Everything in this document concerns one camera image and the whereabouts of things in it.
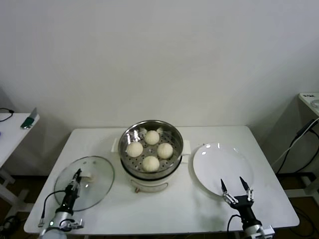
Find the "electric steamer pot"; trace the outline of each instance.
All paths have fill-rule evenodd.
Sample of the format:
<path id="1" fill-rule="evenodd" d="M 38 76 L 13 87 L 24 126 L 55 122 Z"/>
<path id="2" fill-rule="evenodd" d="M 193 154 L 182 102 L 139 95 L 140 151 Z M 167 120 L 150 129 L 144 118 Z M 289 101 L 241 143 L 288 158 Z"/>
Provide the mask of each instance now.
<path id="1" fill-rule="evenodd" d="M 149 145 L 144 137 L 147 131 L 155 130 L 159 133 L 159 142 Z M 140 142 L 143 152 L 140 156 L 133 158 L 126 153 L 127 146 L 132 142 Z M 157 154 L 157 148 L 161 143 L 169 143 L 173 147 L 173 155 L 169 159 L 161 159 Z M 183 139 L 179 131 L 171 124 L 159 120 L 146 120 L 129 127 L 121 136 L 119 141 L 119 154 L 124 169 L 133 177 L 155 181 L 171 175 L 180 165 L 183 150 Z M 156 172 L 143 170 L 142 161 L 147 156 L 155 156 L 159 159 L 159 169 Z"/>

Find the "floor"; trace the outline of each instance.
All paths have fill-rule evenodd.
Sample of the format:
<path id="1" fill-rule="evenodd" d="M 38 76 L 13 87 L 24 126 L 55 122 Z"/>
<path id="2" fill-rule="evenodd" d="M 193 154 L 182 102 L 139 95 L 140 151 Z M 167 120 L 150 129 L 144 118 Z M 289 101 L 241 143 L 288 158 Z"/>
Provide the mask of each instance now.
<path id="1" fill-rule="evenodd" d="M 26 198 L 26 202 L 34 203 L 39 195 L 44 183 L 46 181 L 46 177 L 16 177 L 16 182 L 13 185 L 8 185 L 8 189 L 11 190 L 14 194 L 18 195 L 21 189 L 28 188 L 30 193 Z M 291 177 L 285 178 L 281 181 L 284 189 L 295 189 L 295 188 L 303 188 L 304 185 L 299 178 Z M 312 198 L 295 198 L 291 199 L 291 202 L 294 206 L 302 209 L 314 222 L 316 228 L 319 230 L 319 207 L 315 204 Z M 0 199 L 0 222 L 4 220 L 7 212 L 9 211 L 10 206 L 8 203 Z M 19 213 L 17 215 L 22 223 L 19 229 L 12 234 L 10 239 L 36 239 L 37 235 L 29 235 L 24 232 L 23 225 L 24 220 L 26 220 L 28 213 Z M 293 230 L 299 234 L 306 235 L 311 232 L 312 228 L 310 224 L 302 217 L 300 217 L 300 225 Z M 69 236 L 68 239 L 83 239 L 84 237 L 75 237 Z M 192 235 L 167 235 L 167 236 L 125 236 L 125 237 L 107 237 L 107 236 L 96 236 L 90 237 L 91 239 L 226 239 L 226 233 L 217 233 L 217 234 L 192 234 Z M 299 237 L 291 232 L 290 229 L 278 229 L 276 230 L 276 238 L 277 239 L 299 239 Z M 319 239 L 318 232 L 315 232 L 311 237 L 312 239 Z"/>

